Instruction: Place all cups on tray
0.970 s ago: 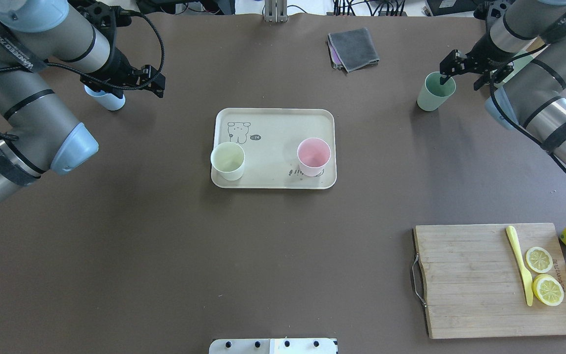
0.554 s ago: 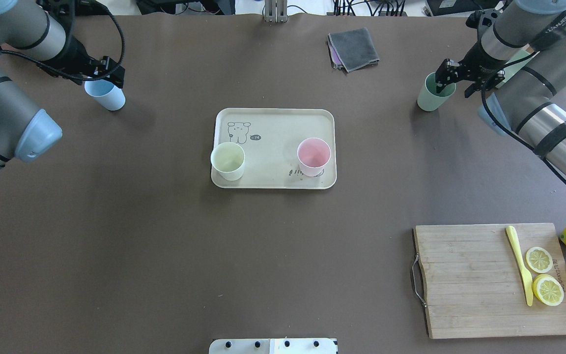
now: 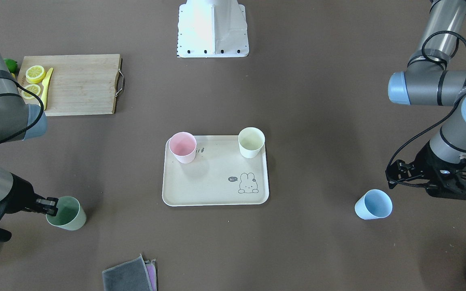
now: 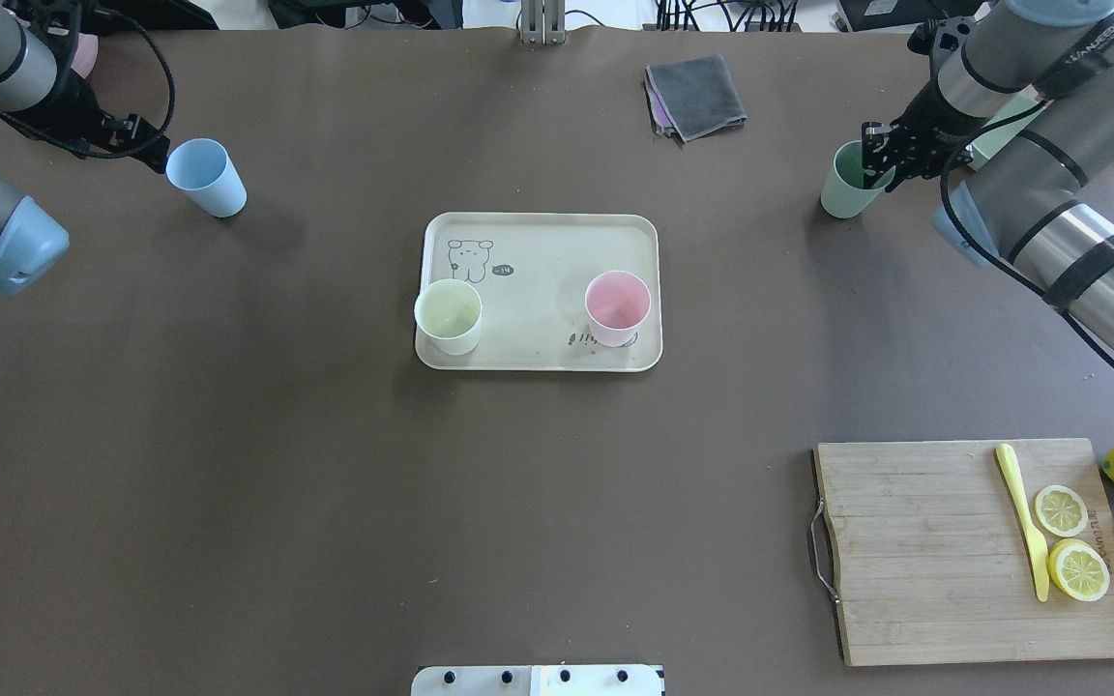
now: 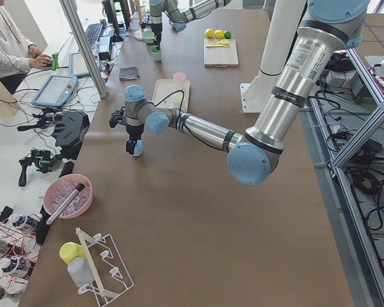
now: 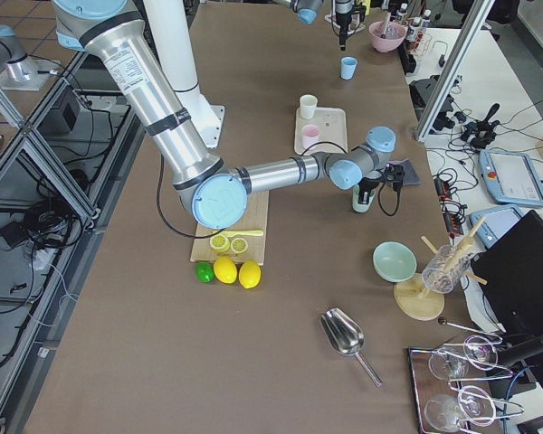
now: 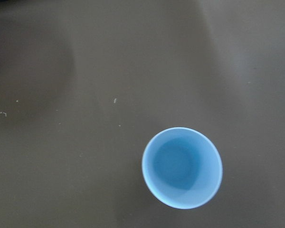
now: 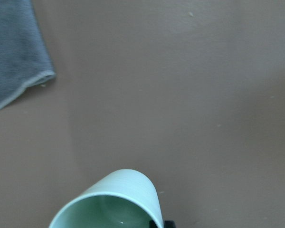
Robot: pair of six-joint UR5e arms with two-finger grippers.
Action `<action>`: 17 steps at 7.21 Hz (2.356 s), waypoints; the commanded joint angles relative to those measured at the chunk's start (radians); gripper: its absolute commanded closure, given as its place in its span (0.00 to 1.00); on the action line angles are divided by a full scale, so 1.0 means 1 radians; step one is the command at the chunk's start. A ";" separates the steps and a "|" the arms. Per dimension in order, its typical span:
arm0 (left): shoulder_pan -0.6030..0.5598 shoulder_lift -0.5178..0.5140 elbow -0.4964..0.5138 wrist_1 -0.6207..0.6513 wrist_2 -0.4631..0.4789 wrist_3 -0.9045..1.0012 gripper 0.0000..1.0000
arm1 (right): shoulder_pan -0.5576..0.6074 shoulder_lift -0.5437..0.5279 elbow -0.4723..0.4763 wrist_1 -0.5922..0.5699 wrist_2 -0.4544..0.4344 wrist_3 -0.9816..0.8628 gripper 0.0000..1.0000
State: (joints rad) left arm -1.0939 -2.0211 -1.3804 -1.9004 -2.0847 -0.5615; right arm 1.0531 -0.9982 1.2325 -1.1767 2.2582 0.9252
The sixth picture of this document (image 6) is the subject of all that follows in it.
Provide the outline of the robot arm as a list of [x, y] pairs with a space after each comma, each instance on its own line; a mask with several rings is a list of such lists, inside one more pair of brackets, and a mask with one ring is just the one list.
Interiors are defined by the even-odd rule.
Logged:
[[347, 153], [316, 152], [230, 169], [206, 146], [171, 85], [167, 31], [190, 52], [185, 8], [151, 1], [56, 1], [59, 43], [100, 58], [171, 166], [181, 203], [203, 226], [222, 230], [242, 217], [251, 193], [329, 178], [347, 190], [376, 179], [395, 149], [395, 133], [374, 127]]
[[[317, 0], [273, 0], [276, 5], [282, 5], [295, 13], [298, 19], [304, 24], [313, 24], [319, 17], [323, 1]], [[347, 49], [347, 41], [356, 30], [350, 31], [353, 18], [357, 17], [362, 24], [367, 15], [367, 4], [365, 1], [336, 0], [330, 2], [329, 22], [334, 34], [338, 37], [338, 47], [341, 51]]]

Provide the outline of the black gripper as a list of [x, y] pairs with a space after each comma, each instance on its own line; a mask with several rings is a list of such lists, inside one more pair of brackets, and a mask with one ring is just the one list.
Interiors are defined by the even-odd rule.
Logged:
[[370, 204], [379, 185], [376, 179], [363, 178], [357, 185], [357, 204]]

